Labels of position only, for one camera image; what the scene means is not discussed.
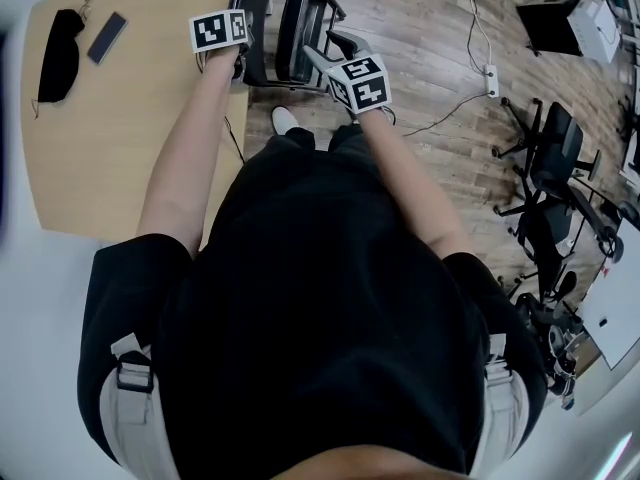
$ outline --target wooden floor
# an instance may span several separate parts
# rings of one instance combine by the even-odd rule
[[[275,13],[268,19],[270,51],[275,51],[277,29],[285,0],[274,0]],[[500,91],[521,110],[532,112],[534,97],[561,102],[573,113],[585,132],[581,159],[591,160],[601,149],[603,160],[594,185],[614,201],[627,194],[618,169],[623,145],[616,127],[621,123],[617,100],[630,87],[622,82],[623,61],[602,66],[577,57],[547,53],[536,58],[525,48],[527,36],[515,6],[529,0],[477,0],[483,27],[493,44]],[[467,96],[484,92],[482,76],[469,65],[466,51],[471,25],[469,0],[338,0],[347,19],[338,28],[364,37],[384,58],[390,72],[392,108],[398,128],[407,133],[444,117]],[[477,30],[472,43],[479,64],[485,64],[487,48]],[[348,122],[342,107],[329,96],[286,90],[253,90],[246,150],[255,154],[271,135],[269,113],[277,104],[287,105],[302,126],[316,132],[319,147],[326,148],[331,132]],[[507,148],[518,129],[499,100],[476,99],[430,132],[407,139],[425,167],[445,187],[460,210],[481,259],[507,284],[532,264],[507,229],[516,218],[494,215],[495,204],[508,205],[516,188],[513,160],[497,160],[491,147]],[[574,217],[574,231],[580,219]],[[602,262],[593,233],[585,227],[570,268],[579,276],[573,302],[583,298]],[[537,281],[526,287],[537,291]]]

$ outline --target white box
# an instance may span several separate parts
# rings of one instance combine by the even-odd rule
[[[616,20],[604,0],[581,0],[567,18],[582,55],[610,63],[620,44]]]

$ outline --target wall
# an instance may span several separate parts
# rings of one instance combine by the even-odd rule
[[[590,397],[610,382],[611,371],[589,369],[579,380],[576,397]],[[545,408],[529,440],[491,480],[589,480],[595,478],[620,439],[633,432],[618,467],[624,470],[640,453],[640,364],[582,415],[564,411],[558,401]]]
[[[4,51],[8,193],[0,228],[0,476],[130,478],[88,438],[76,403],[84,298],[100,244],[40,229],[24,164],[18,94],[25,11],[35,1],[0,0],[0,26],[14,24]]]

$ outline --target strap buckle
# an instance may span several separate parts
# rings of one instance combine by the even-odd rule
[[[116,385],[124,391],[150,394],[153,391],[151,360],[137,351],[122,354],[118,358]]]
[[[503,358],[487,363],[484,370],[489,386],[499,386],[511,382],[511,369]]]

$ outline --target wooden table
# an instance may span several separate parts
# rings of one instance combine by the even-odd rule
[[[122,241],[134,236],[151,169],[200,73],[191,52],[192,16],[226,9],[229,0],[92,0],[76,38],[78,77],[57,104],[34,119],[42,59],[58,9],[84,0],[45,0],[29,19],[22,67],[24,152],[45,229]],[[87,50],[117,11],[128,24],[100,66]],[[235,86],[227,110],[244,145],[248,91]],[[242,166],[226,129],[207,209],[205,237]]]

